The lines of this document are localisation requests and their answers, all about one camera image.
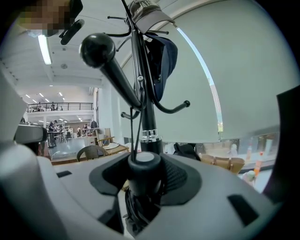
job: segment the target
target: orange bottle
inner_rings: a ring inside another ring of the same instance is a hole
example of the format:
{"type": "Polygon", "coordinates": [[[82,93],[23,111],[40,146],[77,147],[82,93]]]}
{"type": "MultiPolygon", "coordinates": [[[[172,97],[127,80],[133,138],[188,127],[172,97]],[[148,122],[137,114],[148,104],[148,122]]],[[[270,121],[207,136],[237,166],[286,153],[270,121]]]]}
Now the orange bottle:
{"type": "Polygon", "coordinates": [[[255,172],[256,177],[257,177],[257,175],[258,175],[258,173],[261,169],[262,163],[263,163],[263,152],[260,152],[259,155],[260,155],[260,159],[256,161],[255,168],[254,168],[254,172],[255,172]]]}

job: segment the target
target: black slot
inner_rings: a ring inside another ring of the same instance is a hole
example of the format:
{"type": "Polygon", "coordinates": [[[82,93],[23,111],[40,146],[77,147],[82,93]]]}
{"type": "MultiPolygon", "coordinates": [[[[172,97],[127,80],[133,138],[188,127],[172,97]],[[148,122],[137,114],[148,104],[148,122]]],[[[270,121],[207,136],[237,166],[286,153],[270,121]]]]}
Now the black slot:
{"type": "Polygon", "coordinates": [[[63,171],[63,172],[58,172],[56,175],[59,177],[59,178],[62,178],[62,177],[65,177],[65,176],[68,176],[68,175],[71,175],[72,173],[70,171],[63,171]]]}
{"type": "Polygon", "coordinates": [[[254,209],[246,202],[243,196],[241,195],[231,195],[227,197],[236,213],[239,215],[244,226],[249,225],[255,219],[258,218],[258,214],[254,209]]]}

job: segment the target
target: black knob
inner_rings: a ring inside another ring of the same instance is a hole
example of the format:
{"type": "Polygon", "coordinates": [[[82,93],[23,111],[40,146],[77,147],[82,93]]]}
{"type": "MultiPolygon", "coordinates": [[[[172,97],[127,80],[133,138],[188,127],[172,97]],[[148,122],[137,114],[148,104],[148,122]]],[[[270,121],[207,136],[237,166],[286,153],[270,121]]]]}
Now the black knob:
{"type": "Polygon", "coordinates": [[[162,180],[161,158],[153,152],[140,152],[135,161],[128,157],[129,188],[135,196],[156,194],[162,180]]]}
{"type": "Polygon", "coordinates": [[[101,68],[114,58],[116,47],[113,40],[106,34],[94,33],[82,41],[79,52],[86,65],[101,68]]]}

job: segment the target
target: navy cap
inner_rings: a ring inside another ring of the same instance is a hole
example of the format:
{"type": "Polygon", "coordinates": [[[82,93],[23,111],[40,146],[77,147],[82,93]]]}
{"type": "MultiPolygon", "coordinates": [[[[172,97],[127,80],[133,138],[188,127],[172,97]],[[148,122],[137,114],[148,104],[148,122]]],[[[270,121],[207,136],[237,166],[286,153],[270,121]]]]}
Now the navy cap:
{"type": "Polygon", "coordinates": [[[167,78],[175,69],[178,49],[174,42],[165,37],[159,37],[155,33],[145,35],[152,39],[151,42],[145,41],[145,43],[149,50],[147,55],[156,98],[160,101],[163,97],[167,78]]]}

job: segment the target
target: wooden chair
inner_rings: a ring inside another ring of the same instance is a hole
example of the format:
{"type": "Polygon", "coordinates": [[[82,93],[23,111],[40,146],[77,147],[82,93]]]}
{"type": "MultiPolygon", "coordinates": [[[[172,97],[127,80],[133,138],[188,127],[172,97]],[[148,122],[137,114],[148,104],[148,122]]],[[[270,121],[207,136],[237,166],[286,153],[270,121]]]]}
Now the wooden chair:
{"type": "Polygon", "coordinates": [[[101,143],[101,146],[106,146],[106,145],[108,145],[110,143],[113,143],[113,138],[114,137],[108,137],[108,138],[100,139],[100,140],[98,140],[98,142],[101,143]],[[103,141],[108,141],[108,140],[109,140],[108,144],[103,144],[103,141]]]}
{"type": "Polygon", "coordinates": [[[104,148],[97,146],[97,145],[92,145],[92,146],[87,146],[79,150],[77,153],[77,161],[80,162],[80,156],[85,153],[86,159],[94,159],[94,158],[101,158],[106,156],[106,151],[104,148]]]}

